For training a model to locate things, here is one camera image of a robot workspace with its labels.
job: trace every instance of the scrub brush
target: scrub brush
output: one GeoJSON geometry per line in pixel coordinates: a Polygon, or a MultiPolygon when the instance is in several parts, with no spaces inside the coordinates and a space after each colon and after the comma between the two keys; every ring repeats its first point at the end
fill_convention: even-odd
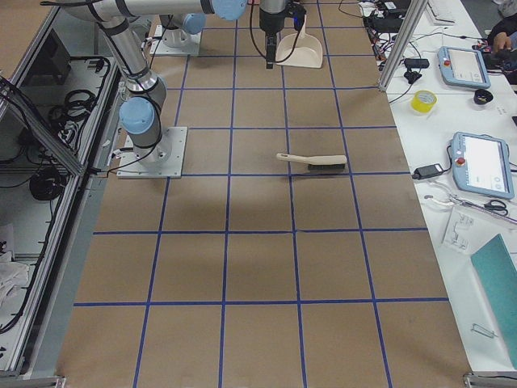
{"type": "Polygon", "coordinates": [[[298,156],[277,154],[276,158],[285,162],[304,163],[309,170],[344,170],[347,166],[347,157],[345,155],[298,156]]]}

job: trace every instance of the blue tape grid line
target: blue tape grid line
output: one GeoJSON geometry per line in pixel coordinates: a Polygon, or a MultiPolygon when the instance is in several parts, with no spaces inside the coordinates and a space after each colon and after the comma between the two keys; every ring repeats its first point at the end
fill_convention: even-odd
{"type": "MultiPolygon", "coordinates": [[[[322,22],[322,11],[320,5],[323,4],[331,4],[336,5],[336,3],[324,3],[324,2],[315,2],[313,3],[317,5],[318,13],[320,16],[320,20],[322,22]]],[[[355,4],[354,2],[344,2],[343,4],[355,4]]],[[[326,30],[334,29],[334,28],[362,28],[362,27],[308,27],[308,28],[320,28],[323,33],[323,39],[326,45],[326,51],[328,52],[328,44],[326,40],[326,30]]],[[[94,232],[95,235],[118,235],[118,234],[149,234],[149,235],[157,235],[157,241],[156,241],[156,247],[154,252],[154,258],[153,258],[153,266],[151,271],[151,278],[149,281],[149,292],[148,297],[145,302],[78,302],[74,303],[75,307],[102,307],[102,306],[144,306],[145,307],[145,316],[144,316],[144,322],[142,326],[141,331],[141,341],[140,341],[140,347],[138,351],[137,356],[137,364],[135,368],[135,375],[133,379],[133,388],[137,388],[138,384],[138,378],[140,373],[140,367],[141,367],[141,359],[143,355],[143,350],[145,346],[145,334],[147,331],[147,325],[148,325],[148,319],[149,319],[149,310],[151,306],[221,306],[221,342],[220,342],[220,361],[219,361],[219,382],[218,386],[219,388],[222,387],[223,384],[223,365],[224,365],[224,345],[225,345],[225,307],[226,306],[256,306],[256,305],[296,305],[297,311],[298,311],[298,325],[299,325],[299,337],[300,337],[300,352],[301,352],[301,369],[302,369],[302,380],[303,380],[303,386],[307,387],[307,375],[306,375],[306,365],[305,365],[305,350],[304,350],[304,335],[303,335],[303,319],[302,319],[302,309],[301,307],[303,305],[312,305],[312,304],[353,304],[353,303],[372,303],[374,307],[374,312],[376,316],[376,325],[378,330],[378,336],[380,341],[380,347],[383,355],[383,360],[385,364],[385,372],[386,372],[386,378],[388,381],[388,385],[390,388],[393,388],[393,383],[391,381],[390,377],[390,371],[389,371],[389,363],[388,363],[388,357],[386,355],[385,350],[385,344],[383,340],[382,335],[382,329],[380,324],[380,316],[377,309],[377,305],[381,303],[394,303],[394,302],[448,302],[448,298],[446,297],[413,297],[413,298],[376,298],[375,295],[375,288],[373,284],[372,279],[372,273],[368,261],[368,252],[366,249],[366,242],[364,239],[364,233],[366,232],[373,232],[373,231],[419,231],[419,230],[427,230],[427,228],[363,228],[360,214],[359,214],[359,203],[355,191],[355,184],[354,184],[354,176],[357,175],[406,175],[409,174],[408,171],[395,171],[395,172],[366,172],[366,173],[355,173],[353,171],[352,165],[349,165],[350,172],[346,174],[338,174],[338,175],[344,175],[344,176],[350,176],[351,178],[351,186],[352,186],[352,192],[355,202],[355,211],[358,217],[358,223],[359,228],[357,229],[341,229],[341,230],[298,230],[296,228],[296,220],[295,220],[295,212],[294,212],[294,187],[292,185],[292,178],[296,176],[307,176],[308,174],[292,174],[291,173],[291,167],[288,167],[288,174],[274,174],[274,175],[268,175],[268,174],[232,174],[232,146],[233,146],[233,131],[235,130],[233,126],[233,116],[234,116],[234,104],[235,104],[235,91],[237,90],[262,90],[262,88],[237,88],[235,87],[235,74],[236,74],[236,68],[237,68],[237,58],[238,57],[257,57],[259,56],[237,56],[237,33],[240,30],[247,29],[247,27],[239,27],[237,24],[235,27],[221,27],[221,28],[208,28],[208,29],[229,29],[234,30],[234,55],[233,55],[233,86],[231,88],[186,88],[185,82],[187,78],[187,72],[188,72],[188,66],[190,62],[190,57],[187,59],[185,63],[185,70],[183,72],[183,82],[182,86],[180,88],[171,88],[171,90],[177,90],[180,93],[178,106],[176,110],[176,116],[175,116],[175,124],[179,120],[179,113],[181,108],[181,103],[183,99],[183,92],[185,90],[232,90],[232,104],[231,104],[231,124],[230,128],[213,128],[213,129],[224,129],[230,131],[230,142],[229,142],[229,173],[228,174],[188,174],[185,176],[226,176],[228,178],[227,183],[227,200],[226,200],[226,220],[225,220],[225,230],[224,231],[164,231],[163,228],[163,221],[165,217],[165,209],[166,209],[166,202],[167,202],[167,196],[169,192],[169,188],[171,185],[170,180],[167,180],[166,184],[166,190],[164,193],[163,198],[163,204],[162,204],[162,213],[160,218],[160,224],[158,231],[100,231],[100,232],[94,232]],[[229,204],[230,204],[230,196],[231,196],[231,178],[233,176],[287,176],[289,179],[289,192],[290,192],[290,200],[291,200],[291,216],[292,216],[292,230],[278,230],[278,231],[231,231],[229,230],[229,204]],[[334,232],[359,232],[361,236],[361,241],[363,245],[364,250],[364,257],[365,257],[365,263],[367,266],[368,271],[368,281],[370,285],[371,290],[371,298],[365,298],[365,299],[335,299],[335,300],[302,300],[301,299],[301,290],[300,290],[300,277],[299,277],[299,268],[298,268],[298,258],[297,258],[297,250],[296,250],[296,234],[299,232],[305,232],[305,233],[334,233],[334,232]],[[160,242],[161,237],[163,234],[224,234],[225,235],[225,253],[224,253],[224,274],[223,274],[223,285],[222,285],[222,298],[221,301],[164,301],[164,302],[154,302],[152,301],[152,293],[153,293],[153,283],[154,283],[154,277],[156,273],[156,267],[158,265],[158,255],[159,255],[159,249],[160,249],[160,242]],[[228,241],[229,236],[231,234],[292,234],[292,241],[293,241],[293,252],[294,252],[294,268],[295,268],[295,277],[296,277],[296,300],[293,301],[227,301],[226,300],[226,277],[227,277],[227,268],[228,268],[228,241]]],[[[286,141],[287,141],[287,149],[289,151],[289,131],[290,130],[304,130],[304,129],[316,129],[316,127],[306,127],[306,128],[289,128],[288,127],[288,108],[287,108],[287,98],[286,98],[286,90],[332,90],[334,92],[335,97],[335,103],[336,108],[338,110],[338,119],[339,119],[339,127],[325,127],[325,128],[317,128],[318,130],[326,130],[326,129],[337,129],[340,130],[343,137],[343,146],[345,150],[345,154],[348,157],[348,149],[347,149],[347,142],[346,142],[346,131],[349,129],[393,129],[396,128],[394,125],[384,125],[384,126],[351,126],[347,127],[346,123],[343,123],[343,118],[340,112],[339,108],[339,102],[338,102],[338,95],[337,91],[339,90],[360,90],[360,89],[376,89],[376,87],[373,86],[363,86],[363,87],[343,87],[343,88],[337,88],[335,87],[334,82],[334,74],[332,71],[332,65],[331,65],[331,58],[332,57],[370,57],[371,54],[343,54],[343,55],[331,55],[326,54],[324,55],[324,58],[328,61],[328,65],[330,68],[330,76],[332,79],[332,85],[331,88],[287,88],[285,86],[285,80],[284,80],[284,69],[282,68],[282,80],[283,80],[283,87],[282,88],[264,88],[268,90],[279,90],[282,91],[284,94],[284,119],[285,119],[285,131],[286,131],[286,141]]],[[[206,57],[231,57],[228,56],[206,56],[206,57]]],[[[196,130],[196,129],[211,129],[211,128],[191,128],[189,130],[196,130]]],[[[327,176],[332,174],[311,174],[311,176],[327,176]]]]}
{"type": "MultiPolygon", "coordinates": [[[[323,26],[322,9],[321,9],[319,4],[317,5],[317,10],[318,10],[318,14],[320,15],[320,22],[321,22],[321,24],[323,26]]],[[[323,28],[322,31],[323,31],[323,40],[324,40],[324,43],[325,43],[326,51],[329,52],[329,46],[328,46],[327,39],[326,39],[326,30],[325,30],[325,28],[323,28]]],[[[334,72],[332,70],[332,61],[328,57],[327,57],[327,61],[328,61],[328,65],[329,65],[330,78],[332,80],[332,85],[335,86],[334,72]]],[[[334,90],[334,97],[335,97],[335,102],[336,102],[336,108],[338,109],[339,124],[343,127],[344,126],[343,117],[342,117],[342,114],[341,114],[341,109],[339,107],[338,92],[336,90],[334,90]]],[[[357,214],[357,222],[358,222],[359,229],[360,229],[359,235],[361,237],[361,243],[363,245],[364,262],[366,264],[366,269],[367,269],[367,274],[368,274],[368,283],[370,284],[370,292],[372,294],[372,300],[373,300],[372,304],[373,304],[373,310],[374,310],[374,313],[375,313],[377,332],[378,332],[379,343],[380,343],[380,350],[382,352],[382,358],[383,358],[383,362],[384,362],[384,365],[385,365],[386,380],[387,380],[387,383],[388,383],[388,387],[389,388],[393,388],[393,383],[392,383],[392,380],[391,380],[391,373],[390,373],[390,370],[389,370],[388,356],[386,354],[384,336],[383,336],[383,333],[382,333],[382,326],[380,324],[379,310],[377,308],[377,303],[375,302],[375,299],[376,299],[375,287],[374,287],[374,284],[373,284],[373,276],[372,276],[372,271],[371,271],[370,263],[369,263],[369,259],[368,259],[368,250],[366,248],[366,241],[365,241],[365,238],[364,238],[364,232],[362,231],[363,223],[361,221],[361,215],[360,215],[360,212],[359,212],[359,200],[357,198],[357,192],[355,190],[353,166],[352,166],[351,160],[349,158],[348,147],[347,147],[347,139],[346,139],[345,133],[343,131],[342,131],[342,136],[343,136],[343,144],[344,144],[344,147],[345,147],[345,155],[347,156],[347,159],[349,161],[348,168],[349,168],[349,171],[351,172],[350,181],[351,181],[352,195],[354,197],[355,212],[357,214]]]]}
{"type": "MultiPolygon", "coordinates": [[[[288,129],[288,104],[287,93],[285,88],[285,72],[284,67],[281,66],[282,86],[284,93],[284,123],[285,123],[285,142],[288,154],[291,153],[291,145],[289,142],[288,129]]],[[[304,326],[303,316],[301,310],[301,291],[300,291],[300,270],[298,266],[298,250],[296,243],[296,218],[294,211],[294,188],[292,185],[291,163],[288,163],[288,179],[289,179],[289,201],[291,206],[291,227],[292,227],[292,251],[294,256],[294,275],[296,283],[296,312],[298,316],[298,337],[300,341],[300,363],[301,363],[301,381],[304,388],[307,388],[307,369],[305,365],[305,344],[304,344],[304,326]]]]}
{"type": "Polygon", "coordinates": [[[290,233],[352,233],[352,232],[419,232],[427,228],[350,228],[350,229],[299,229],[295,230],[106,230],[94,232],[94,236],[135,234],[290,234],[290,233]]]}
{"type": "MultiPolygon", "coordinates": [[[[233,54],[237,55],[237,23],[235,22],[235,33],[233,41],[233,54]]],[[[226,285],[228,279],[228,242],[229,242],[229,204],[231,195],[231,174],[232,174],[232,155],[233,155],[233,117],[235,112],[235,77],[237,68],[237,57],[233,59],[233,92],[232,92],[232,107],[230,116],[229,128],[229,156],[228,156],[228,173],[227,187],[226,187],[226,220],[225,220],[225,257],[223,261],[223,281],[222,281],[222,305],[221,305],[221,334],[219,347],[219,376],[217,381],[218,388],[223,386],[223,372],[225,367],[225,323],[226,323],[226,285]]]]}
{"type": "Polygon", "coordinates": [[[74,307],[116,306],[275,306],[275,305],[350,305],[360,303],[449,302],[448,297],[384,297],[379,299],[315,299],[292,301],[150,301],[150,302],[76,302],[74,307]]]}
{"type": "MultiPolygon", "coordinates": [[[[190,60],[190,57],[187,58],[186,63],[185,63],[185,69],[183,71],[182,86],[185,85],[185,80],[187,78],[187,68],[188,68],[189,60],[190,60]]],[[[181,108],[182,97],[183,97],[183,91],[180,91],[179,100],[178,100],[178,106],[176,107],[176,116],[174,118],[174,125],[178,124],[179,109],[181,108]]],[[[135,375],[134,375],[133,382],[132,382],[133,388],[137,388],[138,387],[138,378],[140,377],[141,360],[142,360],[142,355],[143,355],[144,346],[145,346],[145,334],[147,332],[147,323],[149,321],[149,310],[150,310],[150,307],[152,306],[151,305],[151,300],[152,300],[152,297],[153,297],[154,277],[156,275],[156,267],[158,265],[158,255],[159,255],[159,252],[160,252],[160,242],[162,240],[162,233],[161,232],[162,232],[162,229],[163,229],[163,222],[164,222],[164,219],[165,219],[165,211],[166,211],[166,206],[167,206],[167,197],[169,195],[170,185],[171,185],[170,178],[167,178],[165,192],[163,194],[162,211],[160,213],[160,223],[159,223],[159,226],[158,226],[158,233],[157,233],[158,236],[157,236],[157,239],[156,239],[156,247],[155,247],[155,250],[154,250],[153,267],[151,269],[151,277],[150,277],[150,280],[149,280],[149,291],[148,291],[148,294],[147,294],[147,302],[145,304],[144,322],[142,324],[140,344],[139,344],[139,347],[138,347],[137,364],[135,366],[135,375]]]]}

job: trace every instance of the metal clip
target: metal clip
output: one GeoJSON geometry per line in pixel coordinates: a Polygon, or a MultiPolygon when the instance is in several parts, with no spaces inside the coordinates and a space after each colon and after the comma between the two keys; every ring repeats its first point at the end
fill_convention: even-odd
{"type": "Polygon", "coordinates": [[[490,331],[488,329],[485,329],[483,326],[478,325],[477,323],[472,324],[472,328],[470,329],[470,331],[474,331],[474,332],[484,335],[485,337],[488,337],[488,338],[495,338],[498,336],[497,334],[495,334],[495,331],[490,331]]]}

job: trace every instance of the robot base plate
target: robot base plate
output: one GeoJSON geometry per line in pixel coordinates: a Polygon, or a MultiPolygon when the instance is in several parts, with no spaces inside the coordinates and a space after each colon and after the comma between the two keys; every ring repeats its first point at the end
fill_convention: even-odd
{"type": "MultiPolygon", "coordinates": [[[[162,36],[162,25],[156,26],[156,31],[154,32],[154,36],[162,36]]],[[[173,57],[173,56],[186,56],[186,55],[200,55],[200,46],[201,46],[201,34],[190,35],[190,42],[186,43],[181,47],[169,47],[160,42],[160,40],[155,40],[151,44],[151,55],[155,57],[173,57]]]]}
{"type": "MultiPolygon", "coordinates": [[[[165,162],[149,166],[136,162],[122,167],[117,171],[117,176],[121,179],[181,178],[185,144],[187,143],[187,127],[164,128],[162,141],[169,141],[172,144],[170,157],[165,162]]],[[[129,136],[126,137],[124,147],[132,147],[129,136]]],[[[120,165],[134,162],[136,159],[133,152],[124,153],[120,159],[120,165]]]]}

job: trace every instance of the beige dustpan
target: beige dustpan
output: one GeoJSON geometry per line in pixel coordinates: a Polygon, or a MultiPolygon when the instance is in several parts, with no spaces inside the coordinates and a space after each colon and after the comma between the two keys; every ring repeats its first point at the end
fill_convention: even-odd
{"type": "MultiPolygon", "coordinates": [[[[320,41],[311,35],[305,33],[305,25],[307,24],[307,17],[305,23],[298,36],[294,52],[286,61],[278,63],[278,65],[297,66],[297,67],[311,67],[320,68],[323,62],[323,48],[320,41]]],[[[278,47],[276,48],[276,60],[282,61],[292,51],[292,46],[296,39],[296,34],[287,35],[284,37],[278,47]]]]}

